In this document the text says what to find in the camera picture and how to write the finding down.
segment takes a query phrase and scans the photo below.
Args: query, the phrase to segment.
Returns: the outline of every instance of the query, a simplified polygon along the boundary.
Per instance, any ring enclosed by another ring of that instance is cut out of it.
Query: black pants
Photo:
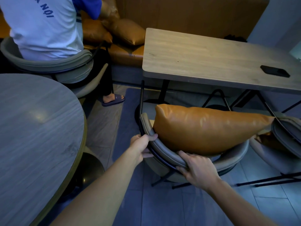
[[[93,58],[93,68],[90,71],[89,75],[82,81],[72,84],[63,84],[69,89],[79,88],[90,81],[92,81],[103,68],[104,64],[108,64],[106,71],[104,72],[103,76],[99,82],[99,89],[101,96],[107,96],[112,92],[113,89],[113,81],[112,81],[112,65],[111,65],[111,57],[109,53],[104,49],[99,49],[96,55]]]

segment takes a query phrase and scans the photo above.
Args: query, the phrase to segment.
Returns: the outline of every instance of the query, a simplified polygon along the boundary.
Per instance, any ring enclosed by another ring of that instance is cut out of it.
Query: blue sleeve
[[[76,12],[85,11],[93,20],[100,15],[101,0],[72,0]]]

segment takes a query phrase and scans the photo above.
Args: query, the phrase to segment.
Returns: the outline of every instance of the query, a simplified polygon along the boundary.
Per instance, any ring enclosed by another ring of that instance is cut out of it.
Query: left hand
[[[138,163],[141,163],[143,158],[153,157],[153,154],[147,149],[148,142],[154,141],[158,137],[158,134],[153,136],[149,135],[136,135],[131,138],[131,144],[129,149],[139,154]]]

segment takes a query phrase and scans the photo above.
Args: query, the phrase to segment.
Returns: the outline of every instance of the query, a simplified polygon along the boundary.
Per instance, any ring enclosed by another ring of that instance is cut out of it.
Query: rectangular wooden table
[[[290,78],[264,73],[282,68]],[[143,76],[242,89],[301,94],[301,62],[276,48],[146,29]]]

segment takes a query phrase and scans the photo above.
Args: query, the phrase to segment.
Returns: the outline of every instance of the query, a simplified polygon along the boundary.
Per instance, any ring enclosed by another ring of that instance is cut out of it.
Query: white t-shirt
[[[10,36],[24,59],[54,60],[84,49],[82,21],[84,10],[97,19],[101,0],[0,0]]]

